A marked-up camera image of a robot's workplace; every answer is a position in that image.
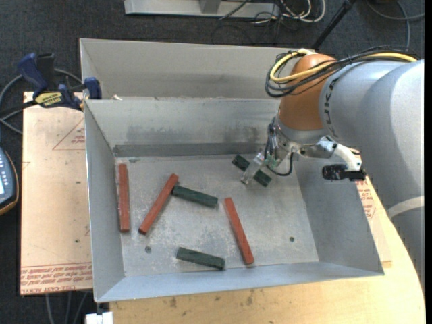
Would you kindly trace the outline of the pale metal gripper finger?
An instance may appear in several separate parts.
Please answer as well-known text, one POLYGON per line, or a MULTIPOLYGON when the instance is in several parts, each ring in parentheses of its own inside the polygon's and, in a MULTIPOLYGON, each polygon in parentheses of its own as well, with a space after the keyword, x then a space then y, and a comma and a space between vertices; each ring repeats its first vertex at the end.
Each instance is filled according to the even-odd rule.
POLYGON ((262 163, 253 161, 249 168, 250 177, 257 181, 260 185, 267 185, 267 174, 262 170, 262 163))
POLYGON ((263 165, 263 154, 257 153, 254 156, 254 159, 250 161, 248 164, 246 164, 246 161, 244 161, 245 170, 241 177, 242 183, 249 183, 256 173, 261 169, 263 165))

